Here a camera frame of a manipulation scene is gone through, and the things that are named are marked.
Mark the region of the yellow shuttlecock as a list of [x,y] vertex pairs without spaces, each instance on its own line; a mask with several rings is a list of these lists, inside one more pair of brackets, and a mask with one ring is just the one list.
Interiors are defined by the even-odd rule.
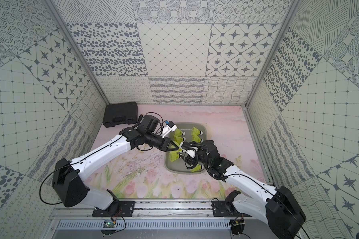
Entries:
[[184,135],[185,135],[185,132],[178,128],[174,132],[174,136],[184,136]]
[[174,136],[174,141],[180,144],[181,142],[184,142],[184,138],[180,136]]
[[202,166],[200,164],[197,164],[194,168],[190,170],[191,173],[202,171]]
[[170,151],[169,152],[169,161],[174,162],[181,157],[182,150]]
[[193,127],[192,130],[191,130],[191,135],[203,135],[203,131],[201,131],[200,129],[196,128],[196,127]]
[[192,141],[195,141],[196,143],[201,143],[203,139],[201,139],[198,135],[192,135]]

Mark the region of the grey plastic storage box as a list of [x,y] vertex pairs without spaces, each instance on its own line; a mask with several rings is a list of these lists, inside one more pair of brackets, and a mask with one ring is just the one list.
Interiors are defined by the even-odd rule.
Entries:
[[[184,140],[185,142],[192,141],[191,130],[193,127],[196,127],[198,129],[200,129],[201,131],[203,131],[203,135],[199,135],[199,137],[201,139],[203,139],[203,141],[207,140],[206,127],[202,124],[192,123],[192,122],[179,122],[179,123],[176,123],[176,126],[178,129],[185,132],[185,135],[181,136],[185,139]],[[171,138],[172,141],[174,141],[174,132],[171,132],[170,134],[168,134],[168,136]],[[170,162],[169,161],[169,152],[166,152],[166,154],[165,154],[165,167],[168,171],[170,171],[172,173],[178,173],[178,174],[201,174],[205,171],[205,169],[202,168],[202,171],[191,173],[190,170],[188,170],[186,168],[185,163],[182,158],[179,158],[178,160],[176,160],[174,162]]]

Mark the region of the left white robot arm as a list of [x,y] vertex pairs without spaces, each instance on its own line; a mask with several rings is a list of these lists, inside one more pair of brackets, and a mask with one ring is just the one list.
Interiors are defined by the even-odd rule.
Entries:
[[52,187],[62,204],[67,208],[84,204],[109,211],[117,203],[117,197],[110,191],[104,192],[85,185],[85,180],[114,158],[144,144],[163,152],[177,150],[178,146],[168,137],[176,131],[177,126],[172,121],[166,121],[161,127],[161,133],[156,134],[155,129],[159,123],[155,116],[145,115],[136,126],[121,130],[93,151],[71,161],[65,158],[58,161]]

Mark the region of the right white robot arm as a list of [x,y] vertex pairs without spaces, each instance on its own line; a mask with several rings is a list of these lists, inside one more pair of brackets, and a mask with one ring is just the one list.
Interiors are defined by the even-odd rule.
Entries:
[[280,239],[293,239],[303,229],[306,215],[285,186],[276,188],[243,172],[219,154],[213,140],[182,142],[179,147],[185,162],[202,164],[213,179],[236,187],[225,199],[231,211],[262,221]]

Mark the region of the black plastic tool case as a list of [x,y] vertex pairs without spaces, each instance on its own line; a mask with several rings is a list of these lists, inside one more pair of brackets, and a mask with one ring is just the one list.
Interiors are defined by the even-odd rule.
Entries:
[[115,127],[120,124],[136,124],[138,105],[136,102],[110,104],[105,107],[104,127]]

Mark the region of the small black circuit module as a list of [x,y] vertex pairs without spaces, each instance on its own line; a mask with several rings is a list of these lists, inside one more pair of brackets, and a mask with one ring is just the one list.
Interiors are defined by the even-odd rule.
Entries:
[[233,235],[243,234],[245,221],[243,219],[230,220],[230,231]]

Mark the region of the small green circuit board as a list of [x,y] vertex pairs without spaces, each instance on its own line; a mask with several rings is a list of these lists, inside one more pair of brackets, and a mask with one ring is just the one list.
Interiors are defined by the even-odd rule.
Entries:
[[115,229],[115,224],[112,221],[104,221],[102,230],[113,230]]

